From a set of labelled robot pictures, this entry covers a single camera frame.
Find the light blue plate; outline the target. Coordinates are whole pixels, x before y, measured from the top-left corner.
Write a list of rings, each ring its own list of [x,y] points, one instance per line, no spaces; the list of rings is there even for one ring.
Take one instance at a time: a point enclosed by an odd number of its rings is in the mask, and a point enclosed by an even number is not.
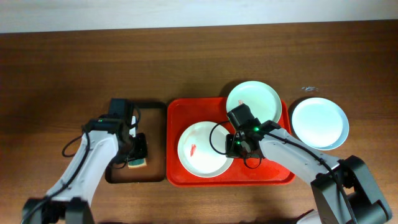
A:
[[[306,145],[329,151],[344,144],[349,134],[349,121],[339,105],[320,97],[300,101],[291,113],[295,135]]]

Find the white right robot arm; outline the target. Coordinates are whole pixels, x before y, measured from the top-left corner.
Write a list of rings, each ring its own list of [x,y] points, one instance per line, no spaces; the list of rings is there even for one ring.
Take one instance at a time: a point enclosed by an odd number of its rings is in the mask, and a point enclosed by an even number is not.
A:
[[[316,209],[298,223],[382,224],[392,210],[364,161],[340,159],[313,149],[273,121],[261,123],[248,105],[227,114],[235,129],[226,137],[226,155],[267,159],[280,164],[311,186]]]

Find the white plate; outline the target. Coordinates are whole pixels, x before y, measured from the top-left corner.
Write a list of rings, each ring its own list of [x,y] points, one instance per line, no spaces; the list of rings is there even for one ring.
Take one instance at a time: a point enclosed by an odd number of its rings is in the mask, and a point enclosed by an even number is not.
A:
[[[211,121],[189,126],[177,143],[177,154],[183,167],[201,178],[226,172],[233,163],[232,158],[224,155],[227,134],[226,128]]]

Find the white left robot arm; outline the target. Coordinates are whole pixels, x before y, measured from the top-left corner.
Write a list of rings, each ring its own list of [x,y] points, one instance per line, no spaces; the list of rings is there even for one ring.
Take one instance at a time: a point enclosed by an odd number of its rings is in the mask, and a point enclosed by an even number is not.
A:
[[[41,199],[30,198],[22,209],[22,223],[94,223],[91,202],[100,179],[111,164],[133,161],[140,119],[102,115],[82,127],[80,146],[67,169]]]

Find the green and yellow sponge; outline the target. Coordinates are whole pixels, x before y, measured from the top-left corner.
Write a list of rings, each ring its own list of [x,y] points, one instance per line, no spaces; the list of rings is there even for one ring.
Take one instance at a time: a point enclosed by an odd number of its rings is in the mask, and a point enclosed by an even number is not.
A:
[[[137,168],[145,167],[146,165],[147,165],[146,158],[131,160],[127,164],[129,169],[137,169]]]

